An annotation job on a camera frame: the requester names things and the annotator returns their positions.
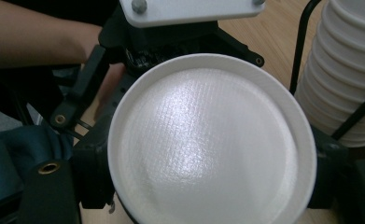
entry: person's forearm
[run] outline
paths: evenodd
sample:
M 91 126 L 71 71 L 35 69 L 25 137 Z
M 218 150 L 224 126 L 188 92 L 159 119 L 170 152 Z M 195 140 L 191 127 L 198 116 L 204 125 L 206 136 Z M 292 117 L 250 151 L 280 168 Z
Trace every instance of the person's forearm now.
M 85 63 L 100 30 L 0 1 L 0 68 Z

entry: stack of white bowls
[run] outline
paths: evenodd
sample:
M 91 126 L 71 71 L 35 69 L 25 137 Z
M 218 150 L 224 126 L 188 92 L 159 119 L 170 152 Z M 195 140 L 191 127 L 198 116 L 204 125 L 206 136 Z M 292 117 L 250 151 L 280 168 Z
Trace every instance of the stack of white bowls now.
M 329 0 L 295 93 L 310 123 L 332 135 L 365 102 L 365 0 Z M 365 146 L 365 117 L 340 140 Z

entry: wooden table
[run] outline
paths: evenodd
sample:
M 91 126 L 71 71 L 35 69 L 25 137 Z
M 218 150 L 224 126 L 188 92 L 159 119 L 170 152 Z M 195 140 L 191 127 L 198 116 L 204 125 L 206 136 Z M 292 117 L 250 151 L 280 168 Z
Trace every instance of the wooden table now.
M 289 86 L 299 19 L 308 0 L 271 0 L 266 2 L 265 10 L 255 18 L 220 21 L 219 26 L 237 40 L 265 59 L 263 70 L 277 78 L 286 88 Z M 322 1 L 313 12 L 307 31 L 307 39 L 302 57 L 302 67 L 311 48 L 316 33 L 316 24 L 320 20 Z M 85 115 L 92 117 L 92 109 Z M 116 211 L 109 215 L 109 207 L 103 210 L 82 210 L 83 223 L 130 224 L 119 202 Z M 297 222 L 299 224 L 337 223 L 337 216 L 332 210 L 306 209 Z

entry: teal fabric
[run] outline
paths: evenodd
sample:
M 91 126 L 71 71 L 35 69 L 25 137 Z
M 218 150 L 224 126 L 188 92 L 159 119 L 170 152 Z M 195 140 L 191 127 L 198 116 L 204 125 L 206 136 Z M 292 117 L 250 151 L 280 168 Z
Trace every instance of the teal fabric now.
M 43 161 L 69 160 L 72 138 L 47 126 L 24 126 L 0 133 L 0 200 L 23 190 L 29 171 Z

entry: wooden floor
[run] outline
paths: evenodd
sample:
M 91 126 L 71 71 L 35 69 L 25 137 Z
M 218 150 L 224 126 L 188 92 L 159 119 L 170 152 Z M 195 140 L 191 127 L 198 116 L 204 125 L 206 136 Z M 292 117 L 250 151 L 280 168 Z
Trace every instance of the wooden floor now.
M 320 19 L 321 9 L 327 1 L 322 1 L 313 12 L 307 31 L 303 64 L 311 48 L 311 40 L 316 33 L 316 24 Z M 292 71 L 299 19 L 308 0 L 271 0 L 266 2 L 264 12 L 255 18 L 220 21 L 219 26 L 237 40 L 249 46 L 265 59 L 262 67 L 276 77 L 286 88 L 289 86 Z M 92 110 L 86 117 L 90 119 Z M 108 214 L 104 210 L 82 210 L 84 223 L 132 223 L 117 204 L 116 211 Z M 299 224 L 337 223 L 335 210 L 307 209 Z

